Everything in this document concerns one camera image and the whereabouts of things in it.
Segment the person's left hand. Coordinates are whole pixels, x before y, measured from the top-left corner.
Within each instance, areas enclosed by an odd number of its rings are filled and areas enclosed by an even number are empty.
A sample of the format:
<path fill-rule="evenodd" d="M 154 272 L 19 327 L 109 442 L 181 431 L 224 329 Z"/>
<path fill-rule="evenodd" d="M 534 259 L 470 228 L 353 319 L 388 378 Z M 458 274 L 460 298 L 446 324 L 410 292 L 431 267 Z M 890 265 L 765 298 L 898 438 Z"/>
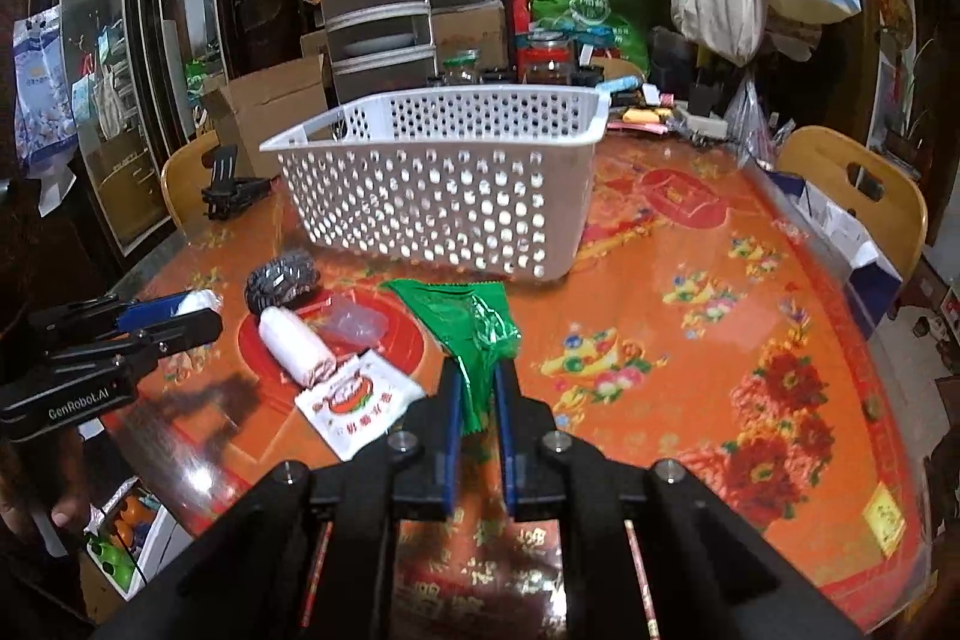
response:
<path fill-rule="evenodd" d="M 2 521 L 16 536 L 36 533 L 34 512 L 80 534 L 89 521 L 83 439 L 75 429 L 31 442 L 2 442 Z"/>

